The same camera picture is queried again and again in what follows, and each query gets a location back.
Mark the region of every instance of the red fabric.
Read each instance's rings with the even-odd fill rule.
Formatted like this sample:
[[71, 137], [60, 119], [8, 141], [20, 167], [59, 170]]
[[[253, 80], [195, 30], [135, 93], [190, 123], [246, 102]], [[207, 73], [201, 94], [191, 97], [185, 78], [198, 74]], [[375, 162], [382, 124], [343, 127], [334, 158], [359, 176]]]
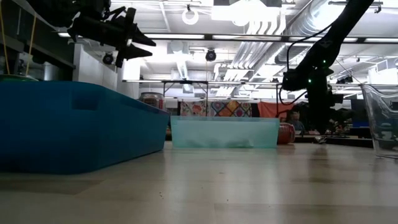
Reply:
[[278, 144], [288, 144], [294, 142], [294, 126], [289, 123], [281, 123], [279, 126]]
[[[275, 118], [276, 117], [276, 103], [265, 103], [265, 102], [260, 102], [259, 103], [259, 111], [260, 111], [260, 117], [262, 118]], [[294, 105], [283, 105], [282, 103], [279, 103], [279, 112], [286, 111], [286, 110], [291, 110]], [[286, 118], [287, 113], [282, 113], [279, 115], [280, 118]]]

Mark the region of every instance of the ceiling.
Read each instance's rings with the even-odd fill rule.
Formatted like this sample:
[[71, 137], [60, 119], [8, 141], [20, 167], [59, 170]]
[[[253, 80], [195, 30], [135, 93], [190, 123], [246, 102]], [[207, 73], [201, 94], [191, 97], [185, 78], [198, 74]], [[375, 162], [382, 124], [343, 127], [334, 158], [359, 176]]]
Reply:
[[[369, 9], [349, 36], [398, 37], [398, 23], [396, 22], [398, 21], [398, 4], [394, 4], [394, 1], [395, 0], [384, 0], [383, 2], [386, 6], [382, 6], [382, 11], [379, 14], [375, 14], [374, 9]], [[249, 25], [236, 26], [231, 21], [212, 20], [211, 10], [213, 7], [213, 0], [202, 1], [201, 5], [192, 4], [191, 8], [199, 11], [198, 22], [194, 25], [188, 25], [182, 20], [182, 12], [186, 8], [184, 4], [176, 6], [167, 4], [167, 1], [163, 1], [164, 3], [151, 1], [150, 4], [143, 4], [142, 2], [128, 4], [113, 3], [113, 9], [121, 6], [136, 8], [137, 12], [134, 22], [138, 24], [143, 33], [245, 34], [249, 29]], [[289, 23], [308, 2], [309, 0], [295, 0], [295, 6], [288, 7], [285, 10], [286, 23]], [[141, 59], [141, 75], [144, 79], [167, 78], [173, 70], [177, 71], [177, 61], [180, 59], [167, 55], [167, 45], [170, 41], [157, 40], [156, 43], [157, 47], [139, 46], [154, 54], [152, 57]], [[190, 73], [189, 71], [192, 70], [208, 71], [212, 73], [217, 63], [230, 64], [242, 45], [242, 42], [204, 40], [184, 40], [184, 43], [188, 46], [188, 53], [191, 55], [186, 59], [188, 76]], [[103, 55], [105, 52], [113, 50], [109, 47], [100, 47], [97, 43], [92, 42], [90, 45], [85, 44], [85, 49], [97, 55]], [[207, 49], [215, 49], [217, 53], [216, 61], [206, 62], [205, 54]], [[264, 54], [264, 57], [267, 54], [271, 54], [269, 49], [266, 51], [266, 54]], [[338, 62], [340, 64], [336, 62], [331, 69], [335, 72], [334, 75], [338, 75], [356, 67], [357, 69], [353, 69], [353, 75], [362, 77], [363, 80], [365, 80], [368, 69], [374, 66], [374, 64], [370, 62], [380, 62], [383, 61], [384, 58], [392, 57], [398, 57], [398, 44], [343, 44], [338, 57]]]

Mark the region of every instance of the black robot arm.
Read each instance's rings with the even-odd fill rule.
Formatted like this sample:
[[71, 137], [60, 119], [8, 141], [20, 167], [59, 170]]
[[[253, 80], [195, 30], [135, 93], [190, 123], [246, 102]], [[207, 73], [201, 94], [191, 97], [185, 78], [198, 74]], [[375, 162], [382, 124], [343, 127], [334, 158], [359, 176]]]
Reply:
[[373, 0], [349, 0], [325, 36], [311, 47], [295, 69], [284, 73], [284, 90], [307, 89], [309, 117], [322, 134], [330, 119], [330, 107], [335, 104], [326, 80], [327, 76], [333, 73], [329, 67], [335, 62], [344, 39], [372, 3]]
[[120, 7], [110, 11], [111, 0], [27, 0], [37, 14], [49, 24], [67, 27], [71, 38], [79, 36], [110, 45], [119, 51], [116, 66], [122, 67], [124, 59], [151, 56], [152, 53], [137, 48], [131, 42], [156, 46], [134, 23], [136, 10]]

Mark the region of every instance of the translucent plastic container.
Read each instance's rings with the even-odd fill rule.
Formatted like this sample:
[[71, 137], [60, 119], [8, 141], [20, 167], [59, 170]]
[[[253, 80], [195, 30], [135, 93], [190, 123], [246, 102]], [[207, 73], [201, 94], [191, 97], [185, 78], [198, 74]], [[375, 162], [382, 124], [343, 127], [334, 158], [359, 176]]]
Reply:
[[172, 116], [171, 123], [174, 147], [277, 147], [277, 118]]
[[363, 85], [362, 91], [376, 155], [398, 159], [398, 86]]

